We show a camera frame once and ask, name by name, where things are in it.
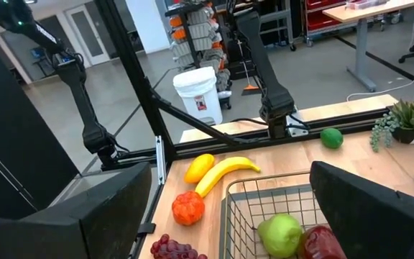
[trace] wooden table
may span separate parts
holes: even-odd
[[[304,109],[300,110],[300,113],[304,120],[309,121],[381,109],[395,102],[396,100],[391,96],[384,95]],[[234,134],[262,129],[263,126],[251,122],[234,122],[217,125],[215,128]],[[320,140],[310,140],[216,155],[216,161],[231,156],[248,157],[262,169],[262,172],[257,174],[253,171],[242,170],[224,176],[205,197],[206,213],[202,220],[191,227],[183,227],[175,223],[171,215],[171,204],[178,194],[195,188],[195,185],[183,182],[183,176],[192,159],[175,161],[152,220],[157,225],[155,233],[146,237],[140,258],[152,258],[151,245],[164,233],[168,233],[171,238],[180,243],[191,244],[199,253],[206,254],[210,259],[217,258],[219,256],[221,201],[225,198],[228,184],[238,179],[308,171],[314,160],[325,161],[382,185],[414,195],[414,145],[394,142],[392,148],[381,148],[379,153],[374,153],[369,144],[369,136],[370,132],[347,135],[339,150],[329,150],[322,146]],[[192,129],[184,131],[182,142],[207,137],[202,132]],[[280,181],[279,187],[303,183],[308,183],[307,176]]]
[[[346,9],[345,6],[338,6],[323,10],[325,15],[340,22],[357,21],[356,64],[354,68],[348,67],[347,70],[370,91],[375,91],[376,84],[365,74],[367,59],[365,55],[367,51],[367,18],[412,6],[414,6],[414,0],[389,0],[386,4],[366,9],[353,10]]]

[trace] potted plant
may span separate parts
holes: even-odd
[[[388,114],[377,119],[370,137],[373,151],[379,151],[382,137],[386,147],[391,146],[392,138],[401,143],[414,144],[414,102],[400,100]]]

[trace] banana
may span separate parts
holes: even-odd
[[[226,175],[235,170],[239,169],[252,169],[256,172],[259,172],[260,169],[258,166],[253,164],[252,161],[248,158],[234,157],[227,158],[220,163],[216,164],[212,169],[210,169],[207,174],[202,178],[195,188],[201,197],[205,197],[208,192],[218,183],[218,181]]]

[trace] red drawer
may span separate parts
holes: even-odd
[[[344,0],[306,0],[306,9],[312,10],[341,2]]]
[[[322,14],[322,11],[314,12],[308,14],[308,30],[313,31],[315,29],[322,29],[325,27],[329,27],[335,24],[339,24],[340,22],[332,19],[325,14]]]

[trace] metal basket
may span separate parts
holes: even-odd
[[[311,186],[289,183],[309,183],[309,173],[265,176],[229,185],[221,216],[220,259],[271,258],[257,227],[275,214],[290,214],[304,231],[320,224],[328,226]]]

